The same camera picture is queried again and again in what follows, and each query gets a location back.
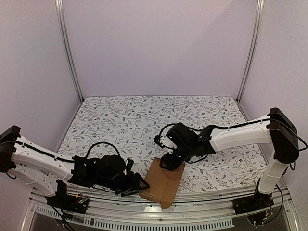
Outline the brown cardboard box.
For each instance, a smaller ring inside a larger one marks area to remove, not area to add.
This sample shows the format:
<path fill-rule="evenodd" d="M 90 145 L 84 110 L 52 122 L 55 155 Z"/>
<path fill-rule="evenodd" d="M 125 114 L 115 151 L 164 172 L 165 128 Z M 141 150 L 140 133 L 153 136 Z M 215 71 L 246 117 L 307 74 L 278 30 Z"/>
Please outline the brown cardboard box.
<path fill-rule="evenodd" d="M 150 187 L 141 190 L 139 196 L 143 199 L 159 203 L 162 209 L 168 209 L 174 202 L 185 164 L 181 164 L 174 171 L 163 169 L 159 164 L 160 159 L 154 158 L 145 177 L 145 181 Z"/>

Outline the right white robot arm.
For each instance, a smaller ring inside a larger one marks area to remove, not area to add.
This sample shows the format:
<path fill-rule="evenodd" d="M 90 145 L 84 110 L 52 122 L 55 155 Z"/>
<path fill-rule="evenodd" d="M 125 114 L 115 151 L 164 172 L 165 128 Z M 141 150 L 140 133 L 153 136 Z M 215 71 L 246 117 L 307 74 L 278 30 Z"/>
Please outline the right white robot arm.
<path fill-rule="evenodd" d="M 253 210 L 259 210 L 267 203 L 267 195 L 272 194 L 283 173 L 300 154 L 296 127 L 276 107 L 260 118 L 228 127 L 208 125 L 194 129 L 181 122 L 168 127 L 169 131 L 166 134 L 160 132 L 154 142 L 168 149 L 161 158 L 160 167 L 169 171 L 176 170 L 195 156 L 212 155 L 240 146 L 271 144 L 272 157 L 258 180 L 256 194 L 249 198 Z"/>

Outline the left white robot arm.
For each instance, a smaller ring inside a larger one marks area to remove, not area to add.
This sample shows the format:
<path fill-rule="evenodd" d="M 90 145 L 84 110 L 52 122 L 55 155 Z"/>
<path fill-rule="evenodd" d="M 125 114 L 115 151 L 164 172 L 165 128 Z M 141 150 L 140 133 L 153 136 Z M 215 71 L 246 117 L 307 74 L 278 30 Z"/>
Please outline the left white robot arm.
<path fill-rule="evenodd" d="M 71 197 L 61 190 L 66 182 L 86 188 L 108 188 L 125 197 L 149 189 L 139 173 L 131 168 L 133 160 L 125 161 L 120 154 L 102 158 L 63 156 L 34 144 L 11 126 L 0 135 L 0 171 L 32 185 L 61 208 L 71 205 Z"/>

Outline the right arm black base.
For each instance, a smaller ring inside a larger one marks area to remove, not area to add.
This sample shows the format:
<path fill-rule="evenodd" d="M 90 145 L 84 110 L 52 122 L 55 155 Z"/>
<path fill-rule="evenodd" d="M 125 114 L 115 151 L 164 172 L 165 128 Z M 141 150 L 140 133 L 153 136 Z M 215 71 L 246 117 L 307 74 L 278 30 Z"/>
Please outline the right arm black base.
<path fill-rule="evenodd" d="M 237 198 L 232 201 L 235 214 L 248 213 L 274 205 L 271 193 L 263 194 L 259 192 L 259 182 L 260 181 L 257 182 L 254 194 L 252 196 Z"/>

